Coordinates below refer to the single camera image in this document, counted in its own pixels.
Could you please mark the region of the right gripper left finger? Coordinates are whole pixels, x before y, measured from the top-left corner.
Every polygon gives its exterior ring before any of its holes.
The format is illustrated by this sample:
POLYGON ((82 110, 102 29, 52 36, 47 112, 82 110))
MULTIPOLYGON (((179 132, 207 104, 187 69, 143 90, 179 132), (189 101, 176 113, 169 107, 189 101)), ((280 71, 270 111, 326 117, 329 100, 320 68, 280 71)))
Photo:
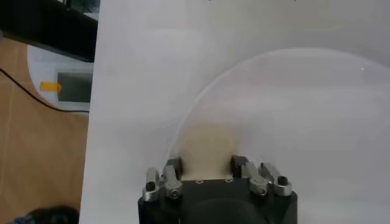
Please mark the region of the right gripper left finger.
POLYGON ((148 168, 146 183, 143 186, 142 199, 157 201, 164 196, 176 200, 182 195, 182 160, 180 157, 167 160, 160 175, 155 167, 148 168))

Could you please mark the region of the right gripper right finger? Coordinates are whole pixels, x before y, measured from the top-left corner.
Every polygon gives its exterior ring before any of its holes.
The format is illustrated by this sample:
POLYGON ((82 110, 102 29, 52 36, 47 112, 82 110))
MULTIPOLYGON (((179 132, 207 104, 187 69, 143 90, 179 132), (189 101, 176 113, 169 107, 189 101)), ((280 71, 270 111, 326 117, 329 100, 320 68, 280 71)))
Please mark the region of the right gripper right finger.
POLYGON ((263 197, 269 192, 280 197, 289 197, 292 194, 289 179, 271 163, 261 163, 257 167, 246 157, 233 155, 230 168, 233 178, 248 178, 250 190, 259 196, 263 197))

